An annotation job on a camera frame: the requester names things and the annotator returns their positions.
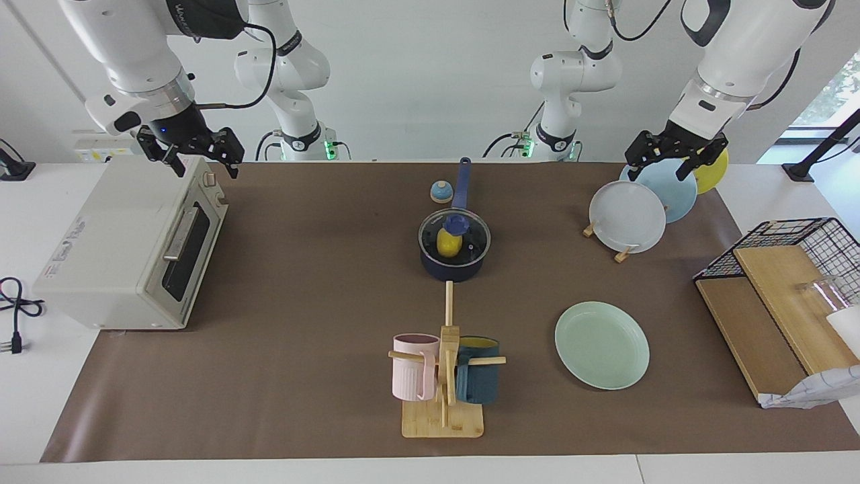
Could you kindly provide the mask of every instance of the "black wire basket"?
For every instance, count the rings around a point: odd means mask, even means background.
[[[837,277],[848,300],[860,305],[860,243],[833,217],[762,222],[738,240],[695,280],[746,276],[734,256],[735,249],[799,245],[823,276]]]

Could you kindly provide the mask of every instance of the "clear glass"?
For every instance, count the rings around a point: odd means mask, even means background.
[[[806,285],[805,291],[813,304],[821,306],[828,313],[836,313],[848,307],[851,303],[839,289],[837,277],[823,277]]]

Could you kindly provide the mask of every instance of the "white wall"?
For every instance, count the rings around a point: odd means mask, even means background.
[[[93,95],[107,85],[103,70],[55,0],[3,1],[23,13],[80,91]],[[529,82],[531,62],[540,54],[574,47],[562,26],[561,3],[292,0],[291,6],[305,38],[332,65],[329,85],[310,93],[319,118],[338,131],[356,158],[412,159],[479,156],[495,136],[525,125],[541,101]],[[617,88],[580,97],[583,159],[623,159],[639,131],[662,129],[701,58],[678,21],[681,4],[676,0],[644,40],[618,42],[625,73]],[[661,0],[625,3],[620,28],[626,34],[638,32],[661,5]],[[12,22],[5,13],[4,26]],[[860,29],[852,23],[858,20],[860,3],[838,2],[832,19],[804,47],[795,78],[778,102],[729,128],[735,163],[754,163],[857,51]],[[27,43],[20,28],[3,35],[4,40],[14,37],[16,45]],[[170,41],[187,71],[197,75],[199,102],[247,102],[256,96],[234,79],[232,69],[235,53],[255,44],[245,36],[200,45],[187,38]],[[39,132],[21,128],[9,137],[42,160],[70,159],[63,150],[75,138],[70,132],[95,125],[62,79],[44,73],[46,63],[38,56],[9,50],[5,41],[3,66],[11,63],[19,70],[0,73],[0,109],[14,112],[16,121],[27,118],[25,124],[48,122],[52,127]],[[781,78],[781,72],[774,76],[768,93]],[[57,99],[34,96],[45,92]],[[61,116],[37,113],[45,109],[61,111]],[[211,128],[233,127],[248,152],[263,133],[277,127],[264,105],[208,112],[206,118]],[[13,132],[9,123],[4,115],[0,132]]]

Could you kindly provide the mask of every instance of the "oven window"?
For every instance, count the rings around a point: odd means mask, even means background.
[[[188,234],[185,250],[179,256],[179,260],[168,264],[162,279],[162,287],[177,301],[182,301],[185,296],[188,283],[191,281],[191,273],[194,272],[194,266],[197,265],[200,251],[203,250],[203,243],[209,233],[209,217],[199,203],[195,202],[194,207],[198,210],[197,219]]]

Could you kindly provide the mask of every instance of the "oven door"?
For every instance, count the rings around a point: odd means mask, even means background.
[[[150,303],[175,323],[163,329],[187,324],[223,219],[224,208],[216,209],[200,187],[192,184],[166,249],[156,254],[158,260],[146,285]]]

